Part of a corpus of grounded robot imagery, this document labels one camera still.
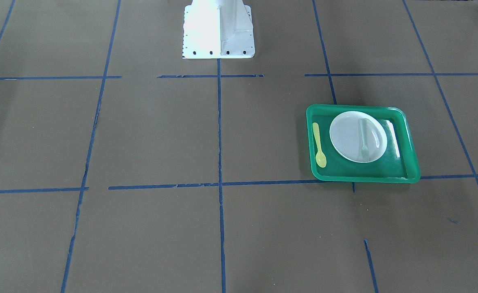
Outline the pale green plastic fork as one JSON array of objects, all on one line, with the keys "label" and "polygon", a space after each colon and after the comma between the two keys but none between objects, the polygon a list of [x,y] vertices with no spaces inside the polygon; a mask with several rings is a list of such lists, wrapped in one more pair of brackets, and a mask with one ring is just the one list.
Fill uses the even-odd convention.
[{"label": "pale green plastic fork", "polygon": [[362,118],[359,120],[359,127],[361,133],[361,156],[362,159],[367,162],[369,161],[369,150],[367,145],[367,119]]}]

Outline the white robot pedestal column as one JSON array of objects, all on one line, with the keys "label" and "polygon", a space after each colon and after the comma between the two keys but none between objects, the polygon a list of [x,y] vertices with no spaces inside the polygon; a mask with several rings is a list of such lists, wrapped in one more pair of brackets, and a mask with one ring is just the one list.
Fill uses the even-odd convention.
[{"label": "white robot pedestal column", "polygon": [[251,7],[242,0],[193,0],[184,8],[182,57],[253,58]]}]

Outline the green plastic tray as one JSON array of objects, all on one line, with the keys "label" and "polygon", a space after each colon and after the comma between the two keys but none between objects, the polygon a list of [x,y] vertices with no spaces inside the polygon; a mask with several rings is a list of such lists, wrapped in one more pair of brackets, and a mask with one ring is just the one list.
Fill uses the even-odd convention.
[{"label": "green plastic tray", "polygon": [[[333,119],[348,111],[371,115],[384,127],[388,148],[375,162],[356,163],[338,154],[333,147],[329,129]],[[322,150],[327,165],[316,164],[317,152],[312,123],[319,124]],[[321,181],[414,183],[420,179],[420,168],[406,115],[395,107],[314,104],[306,110],[310,169]]]}]

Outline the yellow plastic spoon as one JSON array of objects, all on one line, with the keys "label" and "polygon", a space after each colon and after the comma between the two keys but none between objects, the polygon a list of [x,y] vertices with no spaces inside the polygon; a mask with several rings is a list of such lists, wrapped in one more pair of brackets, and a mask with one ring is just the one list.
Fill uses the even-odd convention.
[{"label": "yellow plastic spoon", "polygon": [[322,150],[322,141],[321,141],[321,136],[320,136],[320,128],[319,124],[316,122],[312,123],[312,133],[315,139],[315,144],[316,144],[316,155],[315,155],[315,160],[316,164],[320,168],[325,168],[327,165],[327,157],[325,156],[323,150]]}]

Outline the white round plate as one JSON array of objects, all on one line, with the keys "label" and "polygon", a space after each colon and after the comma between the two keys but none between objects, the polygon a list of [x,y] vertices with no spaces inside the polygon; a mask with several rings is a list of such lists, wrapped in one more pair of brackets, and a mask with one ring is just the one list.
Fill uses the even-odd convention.
[{"label": "white round plate", "polygon": [[[361,133],[359,120],[367,119],[367,145],[369,161],[361,156]],[[388,148],[388,138],[384,127],[373,118],[359,111],[348,111],[337,115],[331,122],[329,136],[339,155],[356,163],[371,163],[380,159]]]}]

